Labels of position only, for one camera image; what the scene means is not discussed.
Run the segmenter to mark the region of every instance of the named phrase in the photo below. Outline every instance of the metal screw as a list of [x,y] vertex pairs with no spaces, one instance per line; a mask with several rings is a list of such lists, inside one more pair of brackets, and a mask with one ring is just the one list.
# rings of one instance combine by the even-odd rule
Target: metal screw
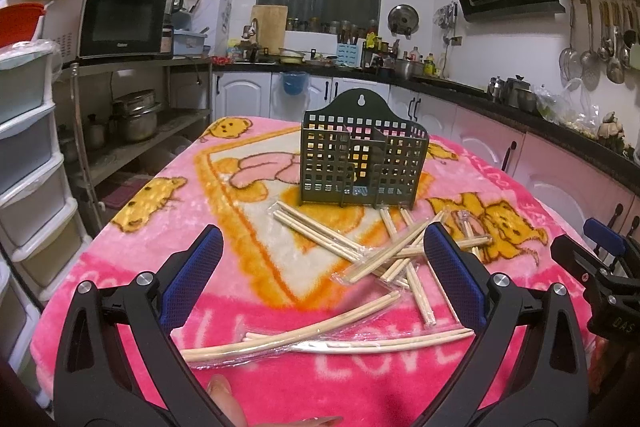
[[509,285],[509,277],[504,273],[497,273],[494,275],[494,282],[497,286],[502,286],[504,288]]
[[147,286],[148,284],[151,284],[153,279],[154,275],[151,272],[142,272],[136,277],[136,284],[139,286]]
[[87,293],[91,289],[91,281],[82,281],[78,285],[78,293]]
[[554,284],[554,292],[556,292],[558,295],[566,295],[566,286],[557,282],[556,284]]

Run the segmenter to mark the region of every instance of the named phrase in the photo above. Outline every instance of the fleece blanket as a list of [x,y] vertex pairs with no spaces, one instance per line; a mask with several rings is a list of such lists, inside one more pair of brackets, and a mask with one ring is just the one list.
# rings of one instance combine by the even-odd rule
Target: fleece blanket
[[[47,305],[31,352],[38,378],[52,394],[56,350],[71,295],[79,282],[98,287],[129,283],[156,271],[185,250],[209,223],[223,232],[222,260],[184,327],[171,334],[178,348],[239,341],[245,331],[277,333],[353,309],[388,292],[373,276],[346,287],[334,277],[348,263],[282,226],[271,216],[276,200],[298,204],[300,126],[263,118],[224,118],[145,186],[103,229]],[[468,210],[476,233],[494,242],[482,248],[490,272],[518,285],[547,289],[562,282],[573,298],[585,342],[590,312],[581,289],[550,257],[553,239],[578,234],[504,172],[459,145],[431,137],[418,186],[414,219],[443,208]],[[369,248],[389,237],[380,213],[363,206],[304,204],[314,219]],[[398,229],[404,227],[391,209]],[[460,223],[446,227],[463,237]],[[372,339],[425,334],[456,327],[428,269],[418,267],[434,309],[427,328],[411,295],[387,311],[341,331],[340,338]],[[523,331],[518,328],[484,404],[502,392]],[[126,328],[124,346],[146,398],[162,404]],[[250,424],[341,415],[346,427],[408,426],[435,397],[472,342],[464,339],[404,353],[312,355],[278,352],[239,365],[196,369],[206,385],[215,373],[228,378]]]

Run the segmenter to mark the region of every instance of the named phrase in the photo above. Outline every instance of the black countertop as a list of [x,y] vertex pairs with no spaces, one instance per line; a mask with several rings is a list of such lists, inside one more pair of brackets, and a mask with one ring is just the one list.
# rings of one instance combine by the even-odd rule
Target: black countertop
[[516,108],[491,102],[484,97],[484,92],[481,89],[475,87],[436,77],[415,77],[411,80],[401,80],[364,73],[351,68],[327,68],[307,66],[306,64],[230,64],[228,66],[213,66],[213,70],[214,74],[225,71],[265,71],[268,73],[306,71],[317,76],[356,78],[404,87],[404,89],[455,103],[521,132],[530,132],[540,136],[585,160],[640,196],[640,167],[635,163],[566,127],[548,122],[541,117],[527,114]]

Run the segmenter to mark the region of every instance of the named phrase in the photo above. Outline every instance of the microwave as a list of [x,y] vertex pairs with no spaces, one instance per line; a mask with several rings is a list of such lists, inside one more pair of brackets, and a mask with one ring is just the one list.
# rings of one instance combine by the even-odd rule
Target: microwave
[[59,44],[62,61],[161,55],[166,0],[55,0],[42,37]]

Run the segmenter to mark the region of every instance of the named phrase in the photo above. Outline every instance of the cutting board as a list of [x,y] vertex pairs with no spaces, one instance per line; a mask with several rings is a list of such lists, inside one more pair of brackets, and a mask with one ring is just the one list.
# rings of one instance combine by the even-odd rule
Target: cutting board
[[270,55],[279,55],[284,47],[288,11],[286,6],[268,4],[256,4],[251,10],[251,19],[258,21],[258,45],[268,48]]

